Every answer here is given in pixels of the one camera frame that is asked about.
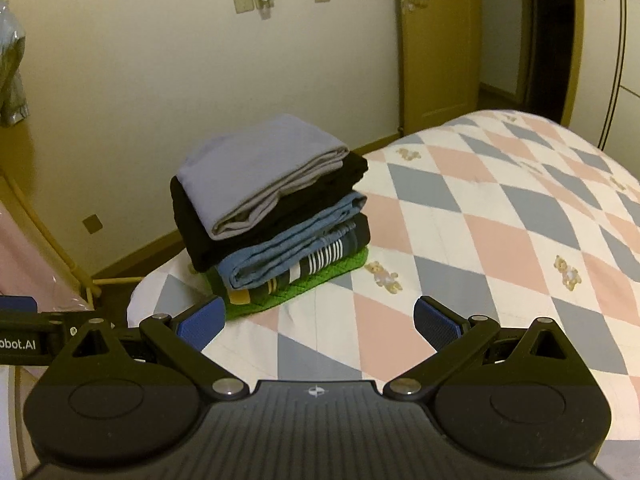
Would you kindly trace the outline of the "grey-purple garment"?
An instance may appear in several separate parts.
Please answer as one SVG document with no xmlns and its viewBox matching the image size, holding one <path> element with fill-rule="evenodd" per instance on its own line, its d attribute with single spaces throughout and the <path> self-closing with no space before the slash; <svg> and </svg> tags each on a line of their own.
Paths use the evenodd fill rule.
<svg viewBox="0 0 640 480">
<path fill-rule="evenodd" d="M 177 179 L 211 240 L 249 231 L 285 195 L 343 166 L 349 148 L 288 114 L 208 140 Z"/>
</svg>

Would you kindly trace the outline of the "pink sparkly curtain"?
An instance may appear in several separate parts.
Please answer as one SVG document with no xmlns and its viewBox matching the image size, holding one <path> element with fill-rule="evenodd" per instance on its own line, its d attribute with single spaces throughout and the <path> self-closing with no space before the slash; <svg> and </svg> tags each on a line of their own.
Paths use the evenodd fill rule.
<svg viewBox="0 0 640 480">
<path fill-rule="evenodd" d="M 39 312 L 91 311 L 1 205 L 1 295 L 35 300 Z"/>
</svg>

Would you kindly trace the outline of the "checkered pink grey white quilt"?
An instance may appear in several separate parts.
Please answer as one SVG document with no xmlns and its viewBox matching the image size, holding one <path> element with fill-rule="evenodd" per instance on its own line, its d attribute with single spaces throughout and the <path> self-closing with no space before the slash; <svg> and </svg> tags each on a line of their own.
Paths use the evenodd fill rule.
<svg viewBox="0 0 640 480">
<path fill-rule="evenodd" d="M 367 263 L 231 322 L 209 353 L 250 378 L 379 382 L 428 352 L 410 318 L 427 294 L 509 326 L 556 318 L 612 406 L 598 462 L 639 474 L 639 185 L 547 119 L 485 110 L 371 153 L 359 181 L 284 196 L 280 226 L 346 191 L 366 196 Z"/>
</svg>

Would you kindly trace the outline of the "blue denim folded garment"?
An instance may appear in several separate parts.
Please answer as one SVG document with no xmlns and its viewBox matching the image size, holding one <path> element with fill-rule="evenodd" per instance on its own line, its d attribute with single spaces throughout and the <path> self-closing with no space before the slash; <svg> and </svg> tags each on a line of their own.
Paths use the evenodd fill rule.
<svg viewBox="0 0 640 480">
<path fill-rule="evenodd" d="M 216 267 L 228 289 L 252 289 L 288 270 L 300 259 L 331 245 L 355 227 L 367 196 L 352 191 L 335 205 L 296 224 L 268 242 L 240 249 Z"/>
</svg>

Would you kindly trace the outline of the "green knitted folded garment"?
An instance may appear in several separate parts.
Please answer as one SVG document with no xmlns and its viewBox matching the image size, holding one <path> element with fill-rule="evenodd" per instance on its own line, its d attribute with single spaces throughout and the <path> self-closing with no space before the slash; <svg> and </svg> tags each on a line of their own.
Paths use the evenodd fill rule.
<svg viewBox="0 0 640 480">
<path fill-rule="evenodd" d="M 277 285 L 273 292 L 258 292 L 258 289 L 251 289 L 248 292 L 228 292 L 222 284 L 221 278 L 215 269 L 203 274 L 212 293 L 224 300 L 226 307 L 226 318 L 228 321 L 264 312 L 284 304 L 297 296 L 309 292 L 311 289 L 322 285 L 328 281 L 349 274 L 353 270 L 362 268 L 367 262 L 369 255 L 368 248 L 365 247 L 355 255 L 343 258 L 337 262 L 329 264 L 326 268 L 315 274 L 310 274 L 306 278 L 299 278 L 292 284 Z"/>
</svg>

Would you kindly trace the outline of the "dark striped folded garment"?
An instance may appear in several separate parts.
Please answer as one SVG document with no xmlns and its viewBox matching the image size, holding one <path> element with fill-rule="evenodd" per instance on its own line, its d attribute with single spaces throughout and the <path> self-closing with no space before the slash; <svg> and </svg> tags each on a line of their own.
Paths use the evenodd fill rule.
<svg viewBox="0 0 640 480">
<path fill-rule="evenodd" d="M 306 278 L 326 268 L 329 264 L 355 255 L 363 248 L 368 247 L 371 239 L 369 220 L 365 214 L 356 214 L 355 217 L 337 226 L 326 236 L 326 242 L 311 252 L 306 249 L 303 255 L 296 256 L 291 263 L 287 263 L 282 270 L 270 278 L 252 288 L 239 289 L 248 292 L 258 289 L 258 292 L 273 292 L 277 285 L 292 284 L 299 278 Z M 237 292 L 224 284 L 228 292 Z"/>
</svg>

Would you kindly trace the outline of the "grey hanging garment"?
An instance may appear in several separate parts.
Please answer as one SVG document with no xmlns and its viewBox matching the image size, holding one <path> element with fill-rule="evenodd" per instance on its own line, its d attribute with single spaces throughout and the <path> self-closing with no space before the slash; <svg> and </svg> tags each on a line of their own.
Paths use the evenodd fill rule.
<svg viewBox="0 0 640 480">
<path fill-rule="evenodd" d="M 25 32 L 9 9 L 6 0 L 1 0 L 1 125 L 11 128 L 29 115 L 26 93 L 20 74 L 20 65 L 25 52 Z"/>
</svg>

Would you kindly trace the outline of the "white wardrobe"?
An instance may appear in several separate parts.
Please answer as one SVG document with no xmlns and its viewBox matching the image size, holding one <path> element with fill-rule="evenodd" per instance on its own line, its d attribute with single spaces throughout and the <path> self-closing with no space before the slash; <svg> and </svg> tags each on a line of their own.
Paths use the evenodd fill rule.
<svg viewBox="0 0 640 480">
<path fill-rule="evenodd" d="M 561 124 L 639 174 L 639 0 L 575 0 Z"/>
</svg>

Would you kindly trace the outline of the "yellow wooden door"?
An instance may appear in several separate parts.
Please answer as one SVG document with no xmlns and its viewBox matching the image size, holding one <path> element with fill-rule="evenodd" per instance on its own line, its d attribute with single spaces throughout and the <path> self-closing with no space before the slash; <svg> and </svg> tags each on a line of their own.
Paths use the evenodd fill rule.
<svg viewBox="0 0 640 480">
<path fill-rule="evenodd" d="M 405 134 L 472 112 L 480 91 L 482 0 L 431 0 L 413 12 L 398 1 Z"/>
</svg>

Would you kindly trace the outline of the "low wall socket plate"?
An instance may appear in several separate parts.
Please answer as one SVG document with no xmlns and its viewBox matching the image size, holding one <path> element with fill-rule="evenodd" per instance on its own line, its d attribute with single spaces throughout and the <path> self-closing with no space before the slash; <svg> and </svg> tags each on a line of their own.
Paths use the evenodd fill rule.
<svg viewBox="0 0 640 480">
<path fill-rule="evenodd" d="M 82 224 L 90 235 L 96 234 L 103 229 L 103 223 L 96 214 L 92 214 L 82 220 Z"/>
</svg>

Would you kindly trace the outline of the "beige wall switch plate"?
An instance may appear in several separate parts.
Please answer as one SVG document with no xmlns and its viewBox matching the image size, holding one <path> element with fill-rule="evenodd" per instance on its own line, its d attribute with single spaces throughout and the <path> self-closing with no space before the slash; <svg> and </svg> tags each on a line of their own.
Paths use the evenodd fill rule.
<svg viewBox="0 0 640 480">
<path fill-rule="evenodd" d="M 255 0 L 233 0 L 233 3 L 237 14 L 253 12 L 255 10 Z"/>
</svg>

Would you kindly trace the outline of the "white wall plug device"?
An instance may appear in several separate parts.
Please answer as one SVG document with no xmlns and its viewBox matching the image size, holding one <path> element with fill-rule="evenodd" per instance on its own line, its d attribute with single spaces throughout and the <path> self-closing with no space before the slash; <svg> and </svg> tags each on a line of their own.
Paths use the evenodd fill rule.
<svg viewBox="0 0 640 480">
<path fill-rule="evenodd" d="M 255 0 L 255 8 L 263 20 L 271 18 L 271 10 L 274 7 L 274 0 Z"/>
</svg>

